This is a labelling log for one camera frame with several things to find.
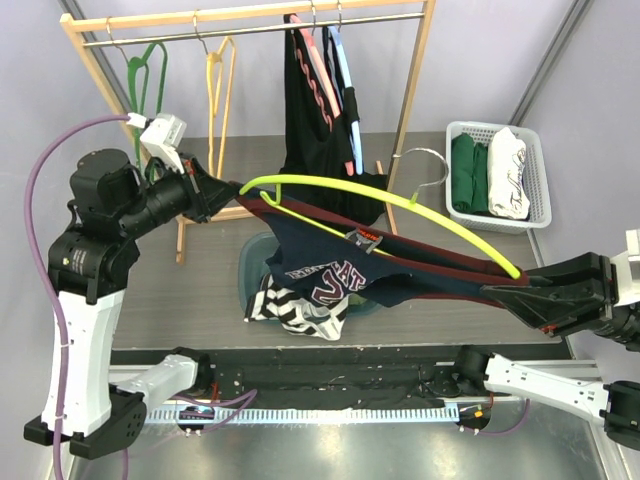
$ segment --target wooden floor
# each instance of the wooden floor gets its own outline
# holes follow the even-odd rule
[[[393,134],[363,136],[366,168],[376,160],[388,164]],[[444,153],[444,134],[410,134],[405,147],[423,146]],[[206,165],[205,139],[184,140],[181,147]],[[227,144],[227,180],[248,181],[277,173],[284,160],[283,137],[232,138]],[[434,158],[413,154],[401,159],[394,192],[410,196],[418,183],[440,177]],[[444,188],[423,189],[420,201],[445,212]],[[429,221],[395,209],[399,233],[424,243],[483,257],[475,247]],[[384,217],[377,226],[386,229]],[[242,321],[238,300],[238,257],[244,243],[268,227],[256,218],[231,220],[187,229],[186,264],[175,263],[176,222],[140,241],[141,258],[132,270],[114,347],[213,349],[329,345],[293,336],[278,322]],[[535,267],[526,235],[479,232],[513,263]],[[331,345],[424,345],[537,343],[550,340],[525,327],[507,312],[461,301],[415,300],[392,309],[347,319],[340,342]]]

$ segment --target white folded shirt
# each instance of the white folded shirt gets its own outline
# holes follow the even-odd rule
[[[529,199],[522,187],[526,145],[505,127],[489,143],[487,175],[489,211],[498,217],[524,220],[529,215]]]

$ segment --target white plastic basket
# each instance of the white plastic basket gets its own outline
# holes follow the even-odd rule
[[[447,164],[451,170],[451,140],[462,133],[469,134],[475,142],[489,145],[493,136],[506,125],[480,122],[452,122],[447,126]],[[528,128],[509,127],[513,134],[527,145],[526,163],[522,174],[524,192],[531,202],[529,220],[510,220],[482,215],[460,213],[451,202],[451,175],[447,177],[447,210],[451,219],[467,228],[489,230],[492,232],[518,234],[530,228],[545,228],[551,223],[551,202],[549,186],[544,169],[544,158],[540,138]]]

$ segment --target clothing rack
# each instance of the clothing rack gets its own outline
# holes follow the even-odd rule
[[[127,111],[123,104],[120,102],[113,85],[107,79],[105,72],[98,64],[94,55],[96,48],[103,47],[116,47],[122,49],[126,45],[136,45],[141,43],[150,43],[153,41],[179,41],[179,40],[193,40],[204,39],[208,37],[228,36],[228,35],[245,35],[254,33],[276,32],[291,29],[300,28],[313,28],[329,25],[356,25],[363,23],[377,23],[386,21],[400,21],[419,19],[418,30],[416,33],[415,44],[413,47],[413,54],[411,57],[411,64],[409,67],[409,75],[407,78],[407,84],[405,87],[404,98],[402,101],[402,108],[400,110],[400,119],[398,122],[398,129],[396,131],[396,138],[393,146],[393,152],[391,157],[391,164],[388,171],[388,183],[387,189],[393,188],[395,177],[397,174],[397,160],[402,154],[402,148],[404,146],[404,140],[409,125],[409,117],[411,114],[411,107],[413,106],[413,99],[416,93],[416,87],[418,84],[418,76],[422,67],[422,60],[424,57],[424,51],[427,43],[427,37],[431,27],[431,20],[433,17],[433,11],[435,8],[436,0],[303,0],[285,3],[272,3],[266,5],[251,5],[244,7],[226,7],[215,8],[206,10],[175,12],[175,13],[161,13],[150,15],[133,15],[126,17],[107,17],[107,18],[94,18],[75,20],[71,14],[65,13],[60,19],[60,24],[65,33],[69,37],[71,44],[80,56],[85,67],[89,71],[89,74],[93,78],[94,82],[98,86],[100,93],[105,98],[109,108],[115,114],[126,114]],[[402,4],[422,4],[422,10],[416,13],[397,14],[397,15],[384,15],[364,18],[352,18],[343,19],[342,12],[344,10],[352,10],[365,7],[381,7],[390,5],[402,5]],[[316,21],[316,12],[323,11],[335,11],[339,18],[328,21]],[[221,22],[227,20],[240,20],[247,18],[262,18],[271,16],[282,16],[285,14],[299,14],[299,13],[313,13],[314,21],[312,23],[299,23],[299,24],[278,24],[265,27],[252,27],[252,28],[238,28],[228,30],[215,30],[215,31],[199,31],[194,28],[193,33],[175,34],[175,35],[160,35],[154,37],[141,37],[141,38],[129,38],[129,39],[114,39],[112,32],[114,30],[128,29],[128,28],[140,28],[140,27],[157,27],[163,25],[198,25],[202,26],[208,22]],[[109,40],[87,42],[83,37],[83,33],[86,32],[98,32],[106,31],[109,34]],[[127,137],[133,143],[133,131],[130,127],[123,124],[123,128]],[[376,169],[378,173],[382,173],[382,166],[380,162],[376,163]],[[247,212],[244,207],[228,207],[222,209],[215,217],[212,218],[213,222],[232,220],[238,218],[245,218],[252,216]],[[389,221],[389,228],[392,233],[397,233],[397,227],[395,223],[395,217],[390,205],[387,204],[387,217]],[[177,255],[176,261],[178,263],[184,262],[184,224],[189,223],[187,219],[178,219],[178,223],[183,228],[180,229],[177,242]]]

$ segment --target green hanger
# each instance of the green hanger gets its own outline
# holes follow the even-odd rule
[[[162,58],[162,68],[160,70],[160,83],[158,84],[158,99],[156,100],[156,108],[154,112],[157,115],[162,110],[164,81],[167,75],[167,49],[162,43],[153,42],[147,47],[147,50],[144,52],[144,55],[142,55],[142,57],[133,57],[131,60],[129,60],[129,63],[127,65],[127,79],[129,83],[129,96],[131,97],[131,108],[134,113],[138,113],[140,115],[144,115],[144,107],[147,100],[147,86],[149,85],[149,57],[151,57],[151,54],[156,47],[160,47],[160,49],[164,53]],[[138,103],[136,76],[138,74],[138,70],[140,70],[141,68],[144,68],[144,80],[142,82],[142,93],[140,95],[140,102]],[[134,130],[134,140],[137,165],[138,168],[141,169],[142,159],[140,155],[140,131],[138,129]]]
[[[336,178],[327,178],[327,177],[314,177],[311,175],[266,175],[263,177],[257,177],[246,183],[240,189],[240,195],[244,195],[250,189],[260,186],[260,185],[275,185],[276,186],[276,198],[273,199],[269,196],[268,192],[260,192],[260,196],[262,199],[267,202],[271,207],[276,208],[278,210],[283,211],[284,213],[291,214],[304,222],[310,223],[316,227],[320,227],[323,230],[326,230],[330,233],[333,233],[338,236],[343,236],[337,230],[333,230],[326,225],[319,224],[315,220],[311,220],[310,218],[305,217],[304,215],[297,214],[295,212],[291,212],[291,210],[282,207],[280,205],[280,201],[282,199],[282,184],[296,184],[296,185],[314,185],[319,187],[327,187],[333,188],[335,190],[344,190],[346,192],[353,192],[359,195],[363,195],[365,197],[375,198],[376,200],[380,200],[384,203],[389,203],[391,205],[396,205],[398,207],[404,208],[413,212],[421,217],[425,217],[432,222],[437,223],[438,225],[450,230],[456,235],[462,237],[467,242],[471,243],[482,252],[487,254],[489,258],[491,258],[494,262],[500,265],[511,278],[518,279],[521,276],[520,270],[515,267],[507,258],[502,255],[499,251],[497,251],[493,246],[488,244],[482,238],[478,237],[475,233],[467,230],[462,225],[457,224],[453,220],[441,215],[440,213],[431,210],[430,208],[425,207],[424,205],[420,205],[417,203],[417,194],[414,194],[411,200],[407,198],[400,197],[394,193],[387,192],[386,190],[379,190],[377,188],[369,187],[367,185],[360,185],[359,183],[348,182],[346,180],[338,180]]]

